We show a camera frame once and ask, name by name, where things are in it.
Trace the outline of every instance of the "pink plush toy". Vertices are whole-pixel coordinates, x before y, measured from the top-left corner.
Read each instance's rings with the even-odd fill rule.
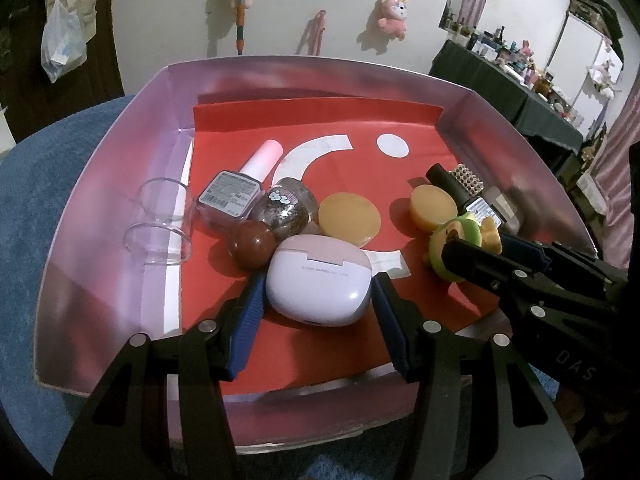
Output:
[[[406,1],[407,0],[380,0],[380,8],[384,18],[378,20],[378,27],[382,34],[395,36],[400,41],[404,40],[406,32]]]
[[[529,41],[527,40],[522,41],[522,48],[520,49],[519,53],[526,57],[533,56],[533,51],[529,48]]]

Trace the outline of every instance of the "black tablecloth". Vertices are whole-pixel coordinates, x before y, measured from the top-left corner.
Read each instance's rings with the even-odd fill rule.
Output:
[[[457,43],[445,42],[429,75],[474,90],[524,136],[540,137],[576,155],[579,152],[582,134],[539,95]]]

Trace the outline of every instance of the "round yellow soap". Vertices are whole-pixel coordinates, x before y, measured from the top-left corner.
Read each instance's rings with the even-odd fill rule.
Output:
[[[318,209],[318,225],[323,234],[357,247],[377,235],[381,224],[380,212],[373,202],[355,193],[329,195]]]
[[[453,199],[444,190],[430,184],[423,184],[413,190],[409,212],[418,228],[428,233],[458,216],[458,208]]]

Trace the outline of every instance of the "cosmetics bottle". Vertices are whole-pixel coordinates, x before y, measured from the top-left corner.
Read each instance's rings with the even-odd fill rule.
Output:
[[[522,212],[513,200],[497,187],[484,189],[482,181],[464,164],[459,164],[449,172],[441,165],[434,164],[427,171],[429,181],[446,191],[458,206],[458,214],[471,212],[478,223],[487,216],[494,219],[495,225],[511,234],[517,234],[522,225]]]
[[[226,233],[249,216],[264,194],[262,183],[282,156],[277,140],[267,140],[240,171],[220,171],[198,198],[198,211],[209,227]]]
[[[269,226],[278,243],[299,235],[318,215],[318,202],[299,180],[281,178],[251,211],[251,218]]]

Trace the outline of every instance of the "earbud case lid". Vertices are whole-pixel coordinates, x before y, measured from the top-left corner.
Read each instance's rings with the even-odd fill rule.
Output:
[[[266,293],[271,306],[296,321],[344,326],[369,305],[371,264],[343,240],[297,235],[284,240],[271,259]]]

